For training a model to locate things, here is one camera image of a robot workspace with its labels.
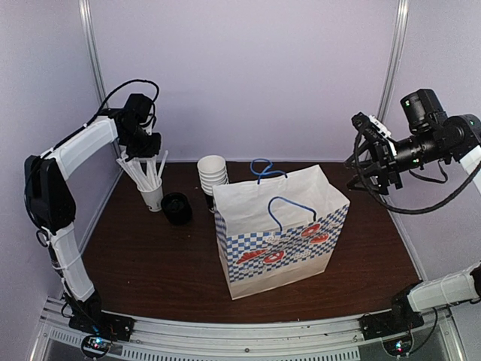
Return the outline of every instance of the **paper cup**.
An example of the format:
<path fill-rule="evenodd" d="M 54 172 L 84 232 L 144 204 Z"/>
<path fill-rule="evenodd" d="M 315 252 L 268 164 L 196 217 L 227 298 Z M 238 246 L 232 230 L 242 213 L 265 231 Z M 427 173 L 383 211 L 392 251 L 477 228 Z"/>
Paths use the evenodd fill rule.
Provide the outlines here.
<path fill-rule="evenodd" d="M 208 194 L 209 196 L 212 196 L 212 187 L 209 187 L 209 186 L 201 186 L 202 187 L 202 190 L 204 191 L 204 193 Z"/>
<path fill-rule="evenodd" d="M 162 210 L 162 206 L 160 205 L 160 202 L 164 196 L 162 192 L 162 180 L 160 180 L 159 188 L 147 192 L 139 190 L 139 192 L 141 193 L 146 206 L 149 208 L 149 211 L 158 212 Z"/>
<path fill-rule="evenodd" d="M 225 177 L 223 177 L 222 179 L 216 180 L 216 181 L 209 181 L 209 180 L 205 181 L 201 178 L 201 184 L 203 184 L 205 186 L 216 186 L 217 184 L 226 184 L 227 182 L 228 182 L 227 175 Z"/>
<path fill-rule="evenodd" d="M 219 171 L 213 171 L 211 173 L 206 173 L 205 171 L 198 171 L 198 173 L 202 177 L 206 177 L 206 178 L 219 177 L 220 175 L 227 173 L 227 167 L 224 167 Z"/>
<path fill-rule="evenodd" d="M 202 173 L 198 174 L 198 177 L 201 178 L 202 180 L 206 181 L 218 181 L 222 178 L 224 178 L 227 175 L 227 169 L 225 169 L 222 173 L 217 174 L 217 175 L 204 175 Z"/>
<path fill-rule="evenodd" d="M 209 175 L 217 174 L 225 168 L 225 159 L 221 156 L 205 156 L 197 162 L 200 173 Z"/>

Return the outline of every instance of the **metal frame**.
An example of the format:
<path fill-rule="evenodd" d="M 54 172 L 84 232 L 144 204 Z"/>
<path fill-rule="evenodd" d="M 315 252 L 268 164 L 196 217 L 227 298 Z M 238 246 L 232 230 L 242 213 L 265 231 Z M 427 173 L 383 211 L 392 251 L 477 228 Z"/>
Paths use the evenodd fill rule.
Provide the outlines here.
<path fill-rule="evenodd" d="M 80 331 L 68 328 L 68 319 L 60 314 L 62 306 L 62 301 L 51 298 L 47 300 L 30 361 L 44 359 L 50 340 L 79 347 L 82 338 L 86 336 Z M 449 359 L 465 361 L 450 309 L 441 308 L 438 313 L 440 330 L 436 335 L 445 344 Z M 65 314 L 70 314 L 69 308 L 66 308 Z M 358 322 L 360 316 L 240 325 L 133 317 L 135 326 L 131 341 L 116 342 L 109 356 L 132 361 L 356 361 L 360 360 L 359 347 L 380 342 L 380 339 L 364 341 Z M 428 312 L 423 317 L 426 324 L 421 329 L 430 329 L 434 322 L 434 312 Z"/>
<path fill-rule="evenodd" d="M 392 37 L 391 56 L 389 57 L 388 71 L 384 82 L 383 94 L 381 95 L 377 119 L 383 123 L 388 113 L 394 89 L 395 75 L 399 69 L 401 55 L 404 47 L 404 39 L 407 30 L 407 15 L 409 13 L 409 0 L 398 0 L 398 15 L 396 18 L 394 35 Z"/>
<path fill-rule="evenodd" d="M 105 92 L 104 78 L 102 77 L 100 61 L 98 59 L 97 44 L 95 42 L 92 14 L 90 13 L 90 1 L 79 0 L 80 19 L 82 21 L 83 33 L 87 49 L 89 50 L 90 65 L 92 66 L 92 73 L 95 81 L 95 90 L 97 92 L 98 103 L 101 104 L 107 97 Z M 120 156 L 120 147 L 117 141 L 112 143 L 112 148 L 115 155 Z"/>

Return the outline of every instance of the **white paper bag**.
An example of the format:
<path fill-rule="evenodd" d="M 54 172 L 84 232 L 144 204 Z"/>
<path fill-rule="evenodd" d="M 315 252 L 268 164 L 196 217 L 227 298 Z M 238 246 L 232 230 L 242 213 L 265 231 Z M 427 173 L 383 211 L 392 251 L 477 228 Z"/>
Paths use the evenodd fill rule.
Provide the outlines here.
<path fill-rule="evenodd" d="M 260 184 L 215 186 L 213 197 L 233 299 L 324 272 L 349 208 L 318 165 Z"/>

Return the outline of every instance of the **stacked paper cup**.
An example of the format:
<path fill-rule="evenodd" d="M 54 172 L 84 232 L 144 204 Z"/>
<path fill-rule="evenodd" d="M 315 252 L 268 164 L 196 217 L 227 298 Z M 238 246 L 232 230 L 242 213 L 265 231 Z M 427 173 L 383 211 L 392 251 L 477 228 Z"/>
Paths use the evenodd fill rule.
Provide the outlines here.
<path fill-rule="evenodd" d="M 212 197 L 212 187 L 228 183 L 225 159 L 221 156 L 205 156 L 197 162 L 198 176 L 206 196 Z"/>

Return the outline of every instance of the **red print on bag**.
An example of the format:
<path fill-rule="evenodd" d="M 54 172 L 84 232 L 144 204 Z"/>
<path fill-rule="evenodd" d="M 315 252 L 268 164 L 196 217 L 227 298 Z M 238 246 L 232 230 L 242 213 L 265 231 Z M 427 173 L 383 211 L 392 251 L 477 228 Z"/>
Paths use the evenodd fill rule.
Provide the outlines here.
<path fill-rule="evenodd" d="M 329 234 L 324 233 L 322 235 L 318 235 L 318 236 L 314 237 L 313 239 L 311 239 L 310 243 L 312 243 L 312 244 L 322 243 L 322 242 L 326 242 L 328 239 L 329 239 Z"/>
<path fill-rule="evenodd" d="M 246 252 L 242 255 L 242 257 L 237 261 L 237 264 L 240 265 L 241 263 L 250 261 L 251 259 L 260 256 L 261 254 L 265 253 L 267 250 L 253 250 L 251 252 Z"/>
<path fill-rule="evenodd" d="M 319 228 L 321 228 L 320 224 L 318 223 L 313 224 L 311 227 L 306 228 L 304 231 L 302 231 L 301 236 L 309 237 L 310 235 L 313 235 L 314 233 L 316 233 L 319 230 Z"/>
<path fill-rule="evenodd" d="M 282 258 L 284 258 L 284 255 L 286 252 L 283 250 L 280 250 L 279 252 L 272 253 L 269 256 L 264 258 L 264 263 L 275 263 L 280 261 Z"/>

